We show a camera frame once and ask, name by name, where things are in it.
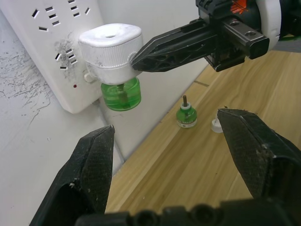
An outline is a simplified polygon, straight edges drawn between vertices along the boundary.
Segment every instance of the wooden floor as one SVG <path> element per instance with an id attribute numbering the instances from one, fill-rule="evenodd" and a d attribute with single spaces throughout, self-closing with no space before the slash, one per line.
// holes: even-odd
<path id="1" fill-rule="evenodd" d="M 251 197 L 211 120 L 224 106 L 245 109 L 301 148 L 300 87 L 301 54 L 273 51 L 221 73 L 208 66 L 185 92 L 198 112 L 196 127 L 176 124 L 179 100 L 113 178 L 107 212 Z"/>

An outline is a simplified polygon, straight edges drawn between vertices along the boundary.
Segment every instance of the electrical socket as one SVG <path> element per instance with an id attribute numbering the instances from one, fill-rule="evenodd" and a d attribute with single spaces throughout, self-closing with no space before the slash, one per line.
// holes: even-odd
<path id="1" fill-rule="evenodd" d="M 84 79 L 78 45 L 103 25 L 97 0 L 0 0 L 0 8 L 65 110 L 79 113 L 101 96 L 100 82 Z"/>

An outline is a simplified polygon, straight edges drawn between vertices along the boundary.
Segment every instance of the white wall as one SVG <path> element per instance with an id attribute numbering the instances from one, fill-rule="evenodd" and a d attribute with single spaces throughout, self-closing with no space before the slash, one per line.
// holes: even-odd
<path id="1" fill-rule="evenodd" d="M 105 24 L 124 23 L 142 28 L 144 43 L 152 37 L 198 18 L 195 0 L 99 0 Z M 204 59 L 166 73 L 142 73 L 142 102 L 135 109 L 117 113 L 102 110 L 116 128 L 116 141 L 125 158 L 137 148 L 175 101 L 201 73 Z"/>
<path id="2" fill-rule="evenodd" d="M 99 109 L 63 110 L 0 11 L 0 225 L 30 223 L 78 140 L 104 126 Z"/>

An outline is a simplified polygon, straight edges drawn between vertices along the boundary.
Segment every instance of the small green bottle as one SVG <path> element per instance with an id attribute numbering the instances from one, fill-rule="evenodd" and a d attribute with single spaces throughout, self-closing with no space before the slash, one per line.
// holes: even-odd
<path id="1" fill-rule="evenodd" d="M 105 104 L 113 111 L 128 111 L 141 102 L 140 83 L 137 78 L 120 85 L 103 83 L 101 89 Z"/>
<path id="2" fill-rule="evenodd" d="M 197 111 L 187 102 L 186 96 L 183 96 L 183 103 L 176 117 L 178 125 L 183 128 L 191 128 L 197 124 Z"/>

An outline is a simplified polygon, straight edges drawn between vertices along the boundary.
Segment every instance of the electric mosquito repellent heater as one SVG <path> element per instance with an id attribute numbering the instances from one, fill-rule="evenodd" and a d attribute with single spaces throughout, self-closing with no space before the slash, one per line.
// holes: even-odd
<path id="1" fill-rule="evenodd" d="M 108 108 L 127 111 L 141 101 L 140 83 L 130 62 L 143 46 L 141 28 L 107 24 L 80 35 L 79 45 L 89 76 L 98 79 Z"/>

